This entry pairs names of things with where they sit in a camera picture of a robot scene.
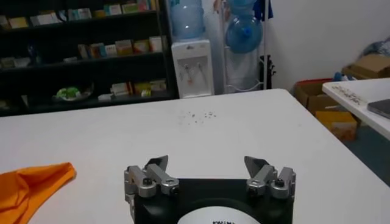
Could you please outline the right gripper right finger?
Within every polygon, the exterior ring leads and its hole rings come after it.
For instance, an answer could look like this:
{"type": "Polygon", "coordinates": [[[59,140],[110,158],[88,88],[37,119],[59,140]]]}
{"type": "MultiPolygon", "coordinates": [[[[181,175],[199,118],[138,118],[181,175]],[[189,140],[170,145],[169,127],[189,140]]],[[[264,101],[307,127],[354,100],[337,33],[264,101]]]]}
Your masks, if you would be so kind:
{"type": "Polygon", "coordinates": [[[296,173],[290,167],[283,167],[280,172],[265,159],[244,157],[244,163],[250,178],[246,181],[246,190],[251,197],[270,194],[278,200],[295,198],[296,173]]]}

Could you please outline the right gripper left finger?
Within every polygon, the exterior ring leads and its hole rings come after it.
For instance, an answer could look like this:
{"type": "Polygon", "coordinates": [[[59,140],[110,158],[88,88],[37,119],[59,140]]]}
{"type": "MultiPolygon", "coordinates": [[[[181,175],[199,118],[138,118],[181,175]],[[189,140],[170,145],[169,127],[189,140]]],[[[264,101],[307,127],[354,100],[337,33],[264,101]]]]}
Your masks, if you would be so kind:
{"type": "Polygon", "coordinates": [[[124,171],[125,201],[130,203],[136,195],[141,198],[151,198],[158,193],[177,195],[180,184],[177,178],[166,173],[168,159],[168,155],[152,158],[143,168],[128,166],[124,171]]]}

